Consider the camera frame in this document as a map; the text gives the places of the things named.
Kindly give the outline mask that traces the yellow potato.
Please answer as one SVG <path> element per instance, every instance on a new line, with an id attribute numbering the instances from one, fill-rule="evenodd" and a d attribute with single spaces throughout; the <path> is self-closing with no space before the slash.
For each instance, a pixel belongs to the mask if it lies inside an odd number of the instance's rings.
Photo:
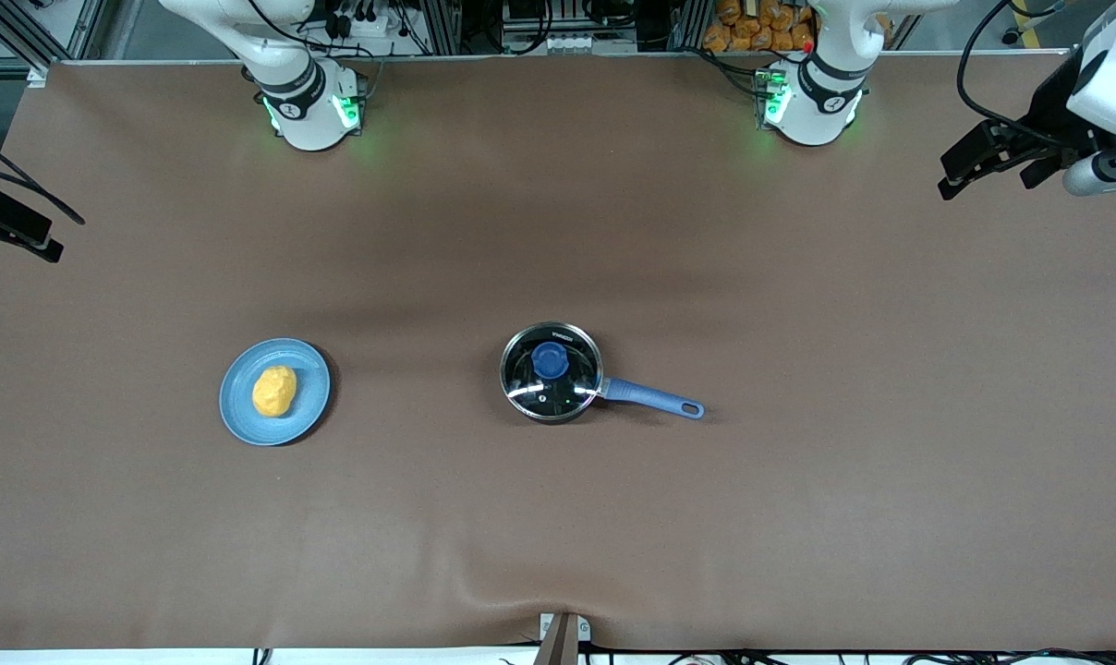
<path id="1" fill-rule="evenodd" d="M 291 367 L 267 367 L 251 388 L 251 404 L 259 416 L 267 420 L 282 417 L 297 395 L 297 374 Z"/>

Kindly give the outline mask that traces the glass lid with blue knob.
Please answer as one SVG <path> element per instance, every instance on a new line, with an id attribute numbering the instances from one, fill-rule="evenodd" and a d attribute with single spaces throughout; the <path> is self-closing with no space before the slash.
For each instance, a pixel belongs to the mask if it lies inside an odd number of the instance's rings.
<path id="1" fill-rule="evenodd" d="M 541 321 L 516 332 L 499 362 L 503 395 L 525 417 L 559 425 L 583 416 L 600 395 L 599 346 L 565 321 Z"/>

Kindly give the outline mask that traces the bag of orange items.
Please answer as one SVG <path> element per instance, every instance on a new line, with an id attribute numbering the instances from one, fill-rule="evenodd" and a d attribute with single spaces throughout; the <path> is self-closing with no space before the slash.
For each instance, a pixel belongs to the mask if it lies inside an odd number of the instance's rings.
<path id="1" fill-rule="evenodd" d="M 709 52 L 811 52 L 820 18 L 806 0 L 713 0 Z"/>

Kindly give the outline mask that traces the blue plate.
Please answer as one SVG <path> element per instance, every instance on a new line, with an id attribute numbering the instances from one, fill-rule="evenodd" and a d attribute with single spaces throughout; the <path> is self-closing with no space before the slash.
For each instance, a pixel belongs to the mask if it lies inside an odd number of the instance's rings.
<path id="1" fill-rule="evenodd" d="M 253 386 L 267 369 L 288 367 L 295 374 L 295 395 L 275 417 L 254 407 Z M 249 445 L 283 446 L 304 438 L 319 424 L 333 396 L 333 372 L 326 357 L 297 338 L 271 338 L 238 355 L 219 392 L 219 409 L 230 433 Z"/>

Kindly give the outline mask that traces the brown table cover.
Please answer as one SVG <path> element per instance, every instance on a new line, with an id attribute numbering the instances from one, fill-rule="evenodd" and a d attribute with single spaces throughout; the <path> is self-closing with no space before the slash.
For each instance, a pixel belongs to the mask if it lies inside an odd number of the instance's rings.
<path id="1" fill-rule="evenodd" d="M 394 62 L 359 138 L 277 139 L 233 65 L 61 65 L 4 155 L 85 216 L 0 245 L 0 649 L 1116 650 L 1116 194 L 995 175 L 950 56 L 831 146 L 689 56 Z M 498 365 L 610 378 L 545 425 Z M 222 421 L 250 346 L 333 372 Z"/>

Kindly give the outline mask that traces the aluminium frame post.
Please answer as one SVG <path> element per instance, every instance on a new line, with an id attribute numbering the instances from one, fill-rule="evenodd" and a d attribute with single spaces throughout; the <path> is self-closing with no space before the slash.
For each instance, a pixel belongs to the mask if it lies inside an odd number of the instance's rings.
<path id="1" fill-rule="evenodd" d="M 90 49 L 110 0 L 38 0 L 31 16 L 64 47 L 68 59 L 80 59 Z"/>

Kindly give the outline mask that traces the metal bracket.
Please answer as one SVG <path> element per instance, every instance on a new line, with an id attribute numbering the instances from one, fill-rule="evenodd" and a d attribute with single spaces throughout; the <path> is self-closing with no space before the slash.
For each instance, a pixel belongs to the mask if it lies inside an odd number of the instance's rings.
<path id="1" fill-rule="evenodd" d="M 533 665 L 580 665 L 580 649 L 591 643 L 591 624 L 575 613 L 542 613 L 540 648 Z"/>

